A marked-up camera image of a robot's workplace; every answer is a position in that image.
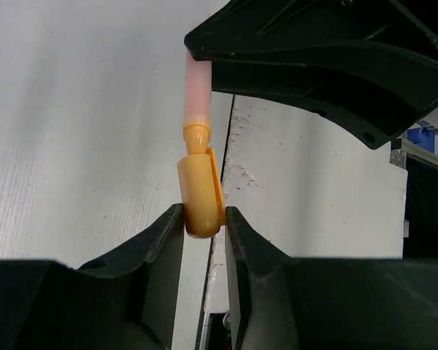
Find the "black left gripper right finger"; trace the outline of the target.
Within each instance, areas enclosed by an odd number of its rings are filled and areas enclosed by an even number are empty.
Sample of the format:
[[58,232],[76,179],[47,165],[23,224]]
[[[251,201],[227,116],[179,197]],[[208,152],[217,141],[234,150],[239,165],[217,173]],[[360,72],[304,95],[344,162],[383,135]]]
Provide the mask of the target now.
[[438,261],[290,257],[226,209],[234,349],[438,349]]

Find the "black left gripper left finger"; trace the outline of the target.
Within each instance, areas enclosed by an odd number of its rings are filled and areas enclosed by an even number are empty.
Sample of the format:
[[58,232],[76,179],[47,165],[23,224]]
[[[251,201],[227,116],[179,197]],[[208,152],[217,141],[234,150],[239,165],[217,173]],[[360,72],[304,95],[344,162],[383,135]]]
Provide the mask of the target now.
[[73,269],[0,260],[0,349],[170,349],[183,206]]

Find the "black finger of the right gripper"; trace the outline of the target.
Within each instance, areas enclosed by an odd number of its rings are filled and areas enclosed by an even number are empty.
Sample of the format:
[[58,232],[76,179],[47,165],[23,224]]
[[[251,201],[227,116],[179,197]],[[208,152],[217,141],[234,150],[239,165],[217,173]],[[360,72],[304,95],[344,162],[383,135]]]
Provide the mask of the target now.
[[216,91],[298,107],[378,149],[438,107],[438,62],[398,50],[313,47],[213,58]]
[[438,66],[438,1],[230,1],[184,43],[198,61]]

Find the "small orange cap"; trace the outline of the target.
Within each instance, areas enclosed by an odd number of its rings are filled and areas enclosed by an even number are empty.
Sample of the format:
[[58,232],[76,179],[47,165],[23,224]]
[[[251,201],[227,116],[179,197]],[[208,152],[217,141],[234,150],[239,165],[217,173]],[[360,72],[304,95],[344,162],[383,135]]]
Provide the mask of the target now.
[[213,148],[187,155],[177,164],[185,229],[194,238],[210,238],[226,224],[225,200]]

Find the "blue bin behind table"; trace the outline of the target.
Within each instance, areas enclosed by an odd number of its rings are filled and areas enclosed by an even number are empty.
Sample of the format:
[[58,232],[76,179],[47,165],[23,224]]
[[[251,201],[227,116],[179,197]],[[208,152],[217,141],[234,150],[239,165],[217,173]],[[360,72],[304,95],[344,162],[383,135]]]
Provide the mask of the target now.
[[413,144],[438,157],[438,127],[426,121],[412,125],[406,137]]

